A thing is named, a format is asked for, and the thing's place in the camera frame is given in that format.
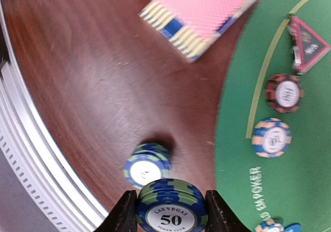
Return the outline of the brown chip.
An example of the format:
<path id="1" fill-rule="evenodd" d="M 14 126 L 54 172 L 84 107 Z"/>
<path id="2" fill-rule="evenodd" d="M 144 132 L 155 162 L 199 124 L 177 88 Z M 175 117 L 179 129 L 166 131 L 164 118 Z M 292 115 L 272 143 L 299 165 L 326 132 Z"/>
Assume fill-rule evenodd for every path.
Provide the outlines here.
<path id="1" fill-rule="evenodd" d="M 294 113 L 299 110 L 304 91 L 300 78 L 290 74 L 275 74 L 267 82 L 265 99 L 279 113 Z"/>

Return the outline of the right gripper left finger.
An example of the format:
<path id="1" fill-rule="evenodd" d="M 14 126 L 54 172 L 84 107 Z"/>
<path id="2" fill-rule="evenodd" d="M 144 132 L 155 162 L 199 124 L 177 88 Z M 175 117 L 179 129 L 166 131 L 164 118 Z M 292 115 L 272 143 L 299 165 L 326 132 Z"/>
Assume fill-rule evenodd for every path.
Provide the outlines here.
<path id="1" fill-rule="evenodd" d="M 136 204 L 137 192 L 125 191 L 94 232 L 137 232 Z"/>

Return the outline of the triangular black red dealer button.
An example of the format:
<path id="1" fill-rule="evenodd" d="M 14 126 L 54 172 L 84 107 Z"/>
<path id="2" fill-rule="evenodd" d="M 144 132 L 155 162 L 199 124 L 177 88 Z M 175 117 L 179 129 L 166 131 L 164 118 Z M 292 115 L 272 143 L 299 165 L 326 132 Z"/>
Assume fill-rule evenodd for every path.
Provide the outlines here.
<path id="1" fill-rule="evenodd" d="M 289 16 L 289 33 L 294 54 L 293 70 L 297 75 L 308 72 L 330 51 L 330 45 L 303 20 Z"/>

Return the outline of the blue green chip stack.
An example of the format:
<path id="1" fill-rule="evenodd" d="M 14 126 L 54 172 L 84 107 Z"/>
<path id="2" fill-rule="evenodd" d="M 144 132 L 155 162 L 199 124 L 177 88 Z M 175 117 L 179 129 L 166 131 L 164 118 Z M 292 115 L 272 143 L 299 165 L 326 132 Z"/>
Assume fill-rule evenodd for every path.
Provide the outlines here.
<path id="1" fill-rule="evenodd" d="M 148 142 L 134 149 L 123 172 L 126 180 L 140 190 L 150 182 L 168 178 L 171 169 L 170 151 L 158 143 Z"/>

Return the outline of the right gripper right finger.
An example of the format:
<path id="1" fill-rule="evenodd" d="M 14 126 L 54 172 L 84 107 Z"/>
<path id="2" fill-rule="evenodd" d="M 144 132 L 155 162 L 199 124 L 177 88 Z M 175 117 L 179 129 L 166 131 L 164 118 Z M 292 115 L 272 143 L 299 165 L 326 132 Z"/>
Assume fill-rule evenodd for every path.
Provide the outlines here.
<path id="1" fill-rule="evenodd" d="M 206 232 L 248 232 L 216 190 L 206 191 L 204 199 L 208 213 Z"/>

